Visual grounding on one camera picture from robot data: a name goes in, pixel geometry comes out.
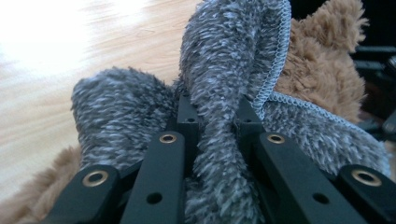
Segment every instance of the screw hole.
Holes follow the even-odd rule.
[[[156,204],[156,203],[160,203],[163,200],[163,196],[161,195],[161,193],[151,193],[148,195],[147,197],[147,202],[149,204]]]
[[[90,182],[95,182],[95,181],[98,181],[98,180],[100,180],[100,179],[102,179],[103,178],[103,175],[102,174],[94,174],[94,175],[91,175],[89,178],[88,178],[88,180],[90,181]]]
[[[268,135],[267,139],[268,141],[275,144],[282,144],[285,142],[285,138],[277,134],[270,134]]]
[[[189,123],[193,123],[193,122],[195,122],[195,119],[186,119],[186,121]]]
[[[352,176],[357,181],[361,182],[364,185],[372,186],[372,187],[379,187],[382,185],[381,180],[378,176],[373,175],[370,172],[363,171],[363,170],[354,170],[352,171]]]
[[[322,193],[314,193],[312,197],[317,201],[318,203],[323,203],[323,204],[328,204],[330,200],[326,197],[326,195]]]
[[[105,183],[107,178],[108,173],[106,171],[92,171],[84,176],[84,179],[82,179],[82,184],[85,187],[92,188]]]
[[[176,139],[177,138],[172,134],[164,134],[163,136],[160,137],[160,142],[169,144],[176,142]]]

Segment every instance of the fleece fabric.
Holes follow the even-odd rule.
[[[81,80],[73,109],[82,169],[119,170],[144,159],[152,135],[188,91],[202,127],[193,174],[186,179],[187,223],[263,223],[257,191],[232,126],[247,95],[267,132],[293,138],[320,168],[336,174],[357,163],[389,173],[384,147],[348,121],[273,91],[290,33],[288,0],[210,0],[198,6],[183,36],[173,87],[154,76],[113,68]]]

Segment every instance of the plush ear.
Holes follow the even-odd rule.
[[[362,26],[368,20],[362,18],[361,0],[329,0],[313,15],[300,21],[305,36],[314,37],[320,44],[332,49],[354,52],[364,40]]]

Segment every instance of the brown plush toy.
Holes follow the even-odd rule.
[[[364,97],[349,52],[364,39],[368,25],[362,3],[331,0],[312,16],[291,20],[290,47],[276,91],[309,101],[353,123]]]
[[[364,82],[348,53],[364,39],[367,25],[359,0],[330,0],[306,19],[291,22],[287,61],[276,84],[283,92],[358,122]],[[80,148],[66,149],[52,168],[38,174],[0,204],[0,223],[41,220],[79,170]]]

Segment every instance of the hardwood floor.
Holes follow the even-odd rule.
[[[76,146],[71,93],[132,66],[171,83],[201,0],[0,1],[0,202]]]

